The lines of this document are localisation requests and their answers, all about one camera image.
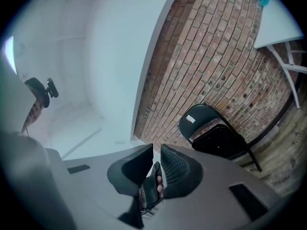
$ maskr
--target chair leg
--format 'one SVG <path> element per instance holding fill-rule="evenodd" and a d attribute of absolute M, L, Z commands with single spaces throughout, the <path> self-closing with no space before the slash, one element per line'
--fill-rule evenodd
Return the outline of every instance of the chair leg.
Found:
<path fill-rule="evenodd" d="M 260 167 L 260 165 L 259 165 L 259 163 L 258 163 L 258 161 L 257 161 L 257 159 L 256 159 L 256 157 L 254 155 L 254 153 L 249 148 L 247 148 L 247 150 L 248 150 L 248 153 L 249 153 L 251 159 L 254 161 L 258 171 L 261 172 L 262 168 Z"/>

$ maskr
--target skin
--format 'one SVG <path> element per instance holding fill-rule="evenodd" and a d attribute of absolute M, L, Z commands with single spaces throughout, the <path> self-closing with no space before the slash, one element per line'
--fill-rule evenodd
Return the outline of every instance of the skin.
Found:
<path fill-rule="evenodd" d="M 27 85 L 27 87 L 36 96 L 36 101 L 32 105 L 32 108 L 25 120 L 23 129 L 22 129 L 22 133 L 25 131 L 26 128 L 28 128 L 32 123 L 34 123 L 39 118 L 44 108 L 44 102 L 42 99 L 38 97 L 38 94 L 36 93 L 36 91 L 29 85 Z"/>

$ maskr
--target table leg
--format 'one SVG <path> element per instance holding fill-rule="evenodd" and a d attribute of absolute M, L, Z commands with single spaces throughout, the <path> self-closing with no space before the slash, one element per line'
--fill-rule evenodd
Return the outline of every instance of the table leg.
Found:
<path fill-rule="evenodd" d="M 268 50 L 271 51 L 273 53 L 273 55 L 275 56 L 275 58 L 277 59 L 278 63 L 281 65 L 286 77 L 287 77 L 287 80 L 290 84 L 290 87 L 291 87 L 291 90 L 292 90 L 292 93 L 293 93 L 293 96 L 294 96 L 294 100 L 295 100 L 295 104 L 296 104 L 296 108 L 299 109 L 299 102 L 298 102 L 298 97 L 297 97 L 297 93 L 296 93 L 296 89 L 295 89 L 295 86 L 293 84 L 293 81 L 292 81 L 292 78 L 289 74 L 289 71 L 288 69 L 285 68 L 285 64 L 283 62 L 283 60 L 281 59 L 281 57 L 279 56 L 279 54 L 277 53 L 277 51 L 275 50 L 275 48 L 273 47 L 273 45 L 269 45 L 267 46 Z"/>

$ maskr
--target brick wall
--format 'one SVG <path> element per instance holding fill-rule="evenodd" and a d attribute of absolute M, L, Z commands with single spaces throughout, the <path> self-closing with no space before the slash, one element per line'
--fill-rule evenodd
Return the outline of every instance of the brick wall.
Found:
<path fill-rule="evenodd" d="M 135 135 L 157 151 L 161 143 L 190 148 L 177 123 L 198 103 L 216 107 L 247 142 L 259 135 L 291 92 L 273 55 L 253 48 L 260 19 L 256 0 L 175 0 L 149 66 Z M 276 50 L 286 60 L 284 45 Z"/>

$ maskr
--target white ceiling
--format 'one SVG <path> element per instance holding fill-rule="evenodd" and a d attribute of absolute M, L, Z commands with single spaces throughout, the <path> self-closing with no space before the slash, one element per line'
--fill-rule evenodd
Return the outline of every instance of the white ceiling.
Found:
<path fill-rule="evenodd" d="M 44 110 L 54 122 L 91 105 L 84 77 L 83 48 L 88 15 L 94 0 L 32 0 L 10 28 L 15 65 L 25 81 L 51 77 L 59 97 Z"/>

